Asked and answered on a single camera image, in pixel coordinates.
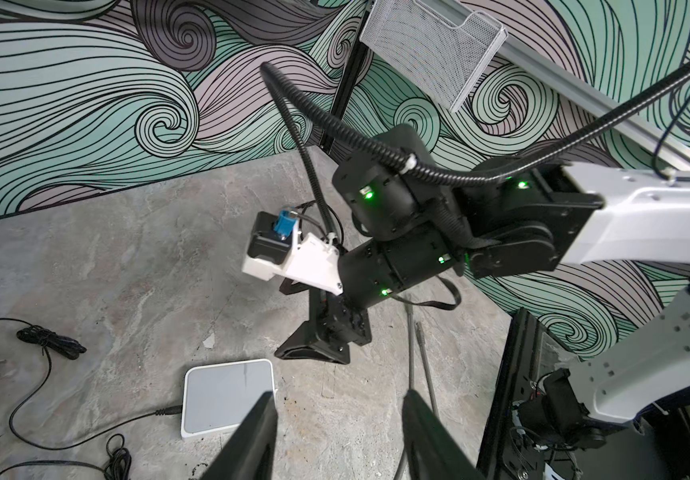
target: metal rod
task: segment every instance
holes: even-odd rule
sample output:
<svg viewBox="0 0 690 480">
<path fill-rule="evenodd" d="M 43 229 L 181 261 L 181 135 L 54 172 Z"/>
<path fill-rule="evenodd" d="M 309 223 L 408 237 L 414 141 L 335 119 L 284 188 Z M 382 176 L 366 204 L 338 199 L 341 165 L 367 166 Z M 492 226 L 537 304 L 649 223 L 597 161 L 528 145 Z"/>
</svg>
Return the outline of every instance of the metal rod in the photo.
<svg viewBox="0 0 690 480">
<path fill-rule="evenodd" d="M 423 359 L 423 369 L 425 369 L 425 379 L 428 383 L 428 393 L 430 394 L 430 408 L 433 409 L 433 414 L 438 417 L 439 409 L 436 405 L 436 392 L 433 390 L 433 380 L 430 379 L 430 364 L 428 363 L 428 354 L 425 351 L 425 333 L 423 332 L 423 324 L 417 322 L 414 324 L 415 332 L 417 333 L 417 344 L 419 345 L 419 355 Z"/>
<path fill-rule="evenodd" d="M 407 311 L 407 333 L 409 334 L 409 389 L 414 388 L 414 310 L 410 303 L 404 303 L 403 308 Z M 393 480 L 400 480 L 403 477 L 403 471 L 407 468 L 407 449 L 401 451 L 401 459 L 398 461 L 398 468 L 396 468 L 396 475 Z"/>
</svg>

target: robotic arm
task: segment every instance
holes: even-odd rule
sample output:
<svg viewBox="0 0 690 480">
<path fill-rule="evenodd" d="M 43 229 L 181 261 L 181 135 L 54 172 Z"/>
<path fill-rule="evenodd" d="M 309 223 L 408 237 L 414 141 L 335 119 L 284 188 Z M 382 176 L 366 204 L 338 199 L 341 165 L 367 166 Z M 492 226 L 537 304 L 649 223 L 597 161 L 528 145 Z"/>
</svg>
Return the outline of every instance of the robotic arm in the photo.
<svg viewBox="0 0 690 480">
<path fill-rule="evenodd" d="M 690 62 L 569 137 L 523 158 L 491 158 L 471 172 L 437 168 L 408 125 L 365 138 L 271 64 L 261 71 L 328 230 L 322 240 L 302 238 L 293 208 L 257 215 L 244 271 L 264 280 L 285 276 L 283 293 L 307 288 L 311 300 L 309 320 L 276 351 L 279 358 L 349 363 L 348 343 L 371 341 L 367 308 L 449 268 L 462 275 L 467 265 L 480 278 L 620 258 L 690 263 L 690 173 L 560 159 L 683 85 Z M 333 233 L 284 98 L 354 147 L 332 179 L 372 236 L 351 251 Z M 546 378 L 546 395 L 519 408 L 523 426 L 551 442 L 600 446 L 643 407 L 690 385 L 690 289 L 659 318 L 591 362 Z"/>
</svg>

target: wire mesh basket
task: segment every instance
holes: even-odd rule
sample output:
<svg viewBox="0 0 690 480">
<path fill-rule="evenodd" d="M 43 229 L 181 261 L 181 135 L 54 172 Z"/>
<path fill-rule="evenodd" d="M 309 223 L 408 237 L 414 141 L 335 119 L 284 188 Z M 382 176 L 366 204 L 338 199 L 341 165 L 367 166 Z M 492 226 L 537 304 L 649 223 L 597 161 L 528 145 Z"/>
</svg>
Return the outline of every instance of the wire mesh basket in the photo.
<svg viewBox="0 0 690 480">
<path fill-rule="evenodd" d="M 361 42 L 433 100 L 455 112 L 508 32 L 454 0 L 377 0 Z"/>
</svg>

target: power cord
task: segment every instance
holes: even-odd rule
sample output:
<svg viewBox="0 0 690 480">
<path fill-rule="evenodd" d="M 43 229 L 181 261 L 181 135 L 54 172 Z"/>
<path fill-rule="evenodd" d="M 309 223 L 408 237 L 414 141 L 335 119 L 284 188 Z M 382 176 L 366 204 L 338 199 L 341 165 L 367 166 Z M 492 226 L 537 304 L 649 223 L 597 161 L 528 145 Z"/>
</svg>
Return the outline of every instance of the power cord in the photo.
<svg viewBox="0 0 690 480">
<path fill-rule="evenodd" d="M 305 212 L 307 212 L 307 209 L 311 208 L 311 206 L 315 205 L 315 203 L 316 203 L 315 200 L 311 200 L 309 202 L 305 202 L 304 204 L 297 205 L 297 209 L 301 209 L 302 210 L 301 213 L 302 213 L 302 215 L 304 215 Z M 340 220 L 340 217 L 337 216 L 337 212 L 334 211 L 334 208 L 332 208 L 331 205 L 327 204 L 327 208 L 329 209 L 329 211 L 334 216 L 334 219 L 337 220 L 337 225 L 340 227 L 340 245 L 344 245 L 345 244 L 345 229 L 343 228 L 343 223 Z"/>
<path fill-rule="evenodd" d="M 90 440 L 93 440 L 101 435 L 104 435 L 105 433 L 108 433 L 110 430 L 114 430 L 120 426 L 124 426 L 127 423 L 134 422 L 136 420 L 139 420 L 140 418 L 146 418 L 150 416 L 169 416 L 169 415 L 178 415 L 182 413 L 182 405 L 177 405 L 177 406 L 170 406 L 167 408 L 160 408 L 158 410 L 155 410 L 153 412 L 146 413 L 144 415 L 136 416 L 134 418 L 131 418 L 129 420 L 126 420 L 124 422 L 121 422 L 117 425 L 114 425 L 112 427 L 106 428 L 100 433 L 97 433 L 89 438 L 86 438 L 85 440 L 81 440 L 81 442 L 74 443 L 70 446 L 65 446 L 65 447 L 47 447 L 43 446 L 40 444 L 37 444 L 33 442 L 32 440 L 28 440 L 27 438 L 23 437 L 19 432 L 17 432 L 17 429 L 14 427 L 14 416 L 17 414 L 20 408 L 30 400 L 36 393 L 38 393 L 41 388 L 46 384 L 46 381 L 49 380 L 49 377 L 52 375 L 52 355 L 49 352 L 49 349 L 59 353 L 63 357 L 69 360 L 76 360 L 78 357 L 81 355 L 81 353 L 86 352 L 86 347 L 82 346 L 81 343 L 79 343 L 76 340 L 71 339 L 70 337 L 67 336 L 61 336 L 58 335 L 51 330 L 45 329 L 42 326 L 39 325 L 34 325 L 30 322 L 26 322 L 24 320 L 20 319 L 13 319 L 13 318 L 7 318 L 7 317 L 0 317 L 0 321 L 11 321 L 11 322 L 19 322 L 27 325 L 25 328 L 17 332 L 17 338 L 20 339 L 21 341 L 24 341 L 26 343 L 32 343 L 34 345 L 38 345 L 42 348 L 42 354 L 46 355 L 46 360 L 48 362 L 48 369 L 46 371 L 46 377 L 43 379 L 40 385 L 38 385 L 38 388 L 33 390 L 33 393 L 27 396 L 22 402 L 17 405 L 14 410 L 12 411 L 12 414 L 9 416 L 8 419 L 8 427 L 9 430 L 12 431 L 12 434 L 14 434 L 15 437 L 19 438 L 23 442 L 27 443 L 30 446 L 40 448 L 42 450 L 49 450 L 52 452 L 60 451 L 60 450 L 68 450 L 70 448 L 74 448 L 77 446 L 81 446 L 85 444 L 86 442 L 89 442 Z M 113 440 L 115 437 L 120 437 L 120 447 L 114 449 L 112 452 L 110 451 L 110 442 Z M 13 468 L 18 468 L 18 467 L 25 467 L 25 466 L 79 466 L 79 467 L 86 467 L 86 468 L 93 468 L 94 470 L 98 470 L 103 473 L 104 477 L 106 480 L 128 480 L 129 478 L 129 469 L 131 467 L 131 454 L 128 450 L 128 448 L 125 447 L 126 443 L 126 438 L 121 435 L 120 433 L 116 433 L 113 436 L 111 436 L 108 439 L 107 444 L 105 444 L 105 450 L 108 452 L 108 456 L 110 457 L 110 460 L 108 461 L 108 465 L 105 468 L 100 468 L 95 465 L 91 465 L 90 463 L 85 463 L 85 462 L 74 462 L 71 460 L 32 460 L 30 462 L 23 462 L 23 463 L 18 463 L 17 465 L 13 465 L 10 467 L 5 468 L 4 470 L 0 471 L 0 476 L 3 475 L 4 473 L 8 472 L 9 470 Z"/>
<path fill-rule="evenodd" d="M 673 116 L 673 120 L 671 120 L 671 123 L 668 124 L 666 131 L 663 132 L 662 136 L 657 141 L 657 146 L 655 146 L 655 150 L 652 152 L 652 163 L 651 163 L 652 171 L 655 172 L 655 174 L 658 177 L 662 178 L 663 180 L 670 180 L 670 178 L 665 173 L 663 173 L 663 171 L 660 170 L 659 167 L 657 166 L 657 161 L 659 160 L 658 156 L 660 154 L 660 149 L 662 148 L 663 144 L 666 142 L 666 139 L 670 135 L 671 130 L 673 130 L 673 128 L 676 126 L 676 123 L 681 118 L 681 116 L 684 114 L 684 112 L 686 111 L 686 109 L 689 105 L 690 105 L 690 92 L 689 92 L 689 95 L 686 97 L 684 104 L 678 109 L 678 111 L 676 112 L 676 115 Z"/>
<path fill-rule="evenodd" d="M 447 280 L 442 276 L 438 275 L 436 275 L 436 278 L 441 280 L 441 283 L 443 283 L 444 286 L 446 286 L 446 289 L 452 294 L 452 296 L 454 297 L 454 303 L 439 302 L 437 300 L 428 300 L 427 302 L 413 302 L 399 295 L 391 295 L 390 298 L 408 305 L 432 306 L 433 308 L 437 308 L 439 310 L 454 310 L 459 306 L 460 303 L 463 302 L 463 296 L 460 295 L 459 290 L 457 289 L 455 284 L 452 283 L 451 280 Z"/>
</svg>

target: coiled black cable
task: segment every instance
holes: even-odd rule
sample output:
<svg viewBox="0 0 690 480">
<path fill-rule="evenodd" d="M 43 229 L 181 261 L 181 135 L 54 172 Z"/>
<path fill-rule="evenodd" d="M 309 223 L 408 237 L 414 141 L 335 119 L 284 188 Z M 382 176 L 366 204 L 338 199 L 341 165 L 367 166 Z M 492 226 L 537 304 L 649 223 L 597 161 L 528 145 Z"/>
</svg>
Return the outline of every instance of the coiled black cable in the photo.
<svg viewBox="0 0 690 480">
<path fill-rule="evenodd" d="M 86 353 L 86 347 L 69 336 L 57 335 L 40 325 L 30 325 L 17 332 L 17 338 L 25 343 L 33 343 L 42 348 L 50 348 L 66 359 L 76 360 L 81 353 Z"/>
<path fill-rule="evenodd" d="M 120 437 L 120 447 L 110 451 L 110 442 L 115 437 Z M 75 460 L 31 460 L 29 462 L 18 463 L 13 466 L 8 466 L 0 471 L 0 476 L 19 467 L 32 467 L 32 466 L 63 466 L 63 467 L 86 467 L 92 470 L 97 470 L 104 475 L 105 480 L 129 480 L 129 471 L 131 469 L 131 452 L 126 448 L 126 438 L 120 433 L 108 438 L 108 442 L 105 444 L 105 451 L 110 457 L 108 460 L 108 466 L 105 468 L 100 468 L 96 465 L 92 465 L 86 462 L 76 462 Z"/>
<path fill-rule="evenodd" d="M 524 158 L 503 167 L 485 171 L 457 172 L 419 162 L 412 165 L 413 154 L 411 152 L 392 148 L 378 140 L 367 138 L 359 131 L 345 125 L 340 119 L 321 110 L 272 64 L 265 62 L 260 66 L 260 70 L 265 83 L 272 87 L 271 93 L 276 90 L 276 95 L 280 94 L 286 97 L 333 138 L 345 142 L 357 150 L 363 150 L 374 155 L 386 167 L 411 175 L 429 184 L 448 185 L 450 187 L 475 187 L 502 183 L 508 177 L 513 177 L 550 161 L 566 151 L 598 137 L 690 79 L 690 62 L 688 62 L 619 107 L 610 110 L 585 127 L 548 147 L 528 154 Z"/>
</svg>

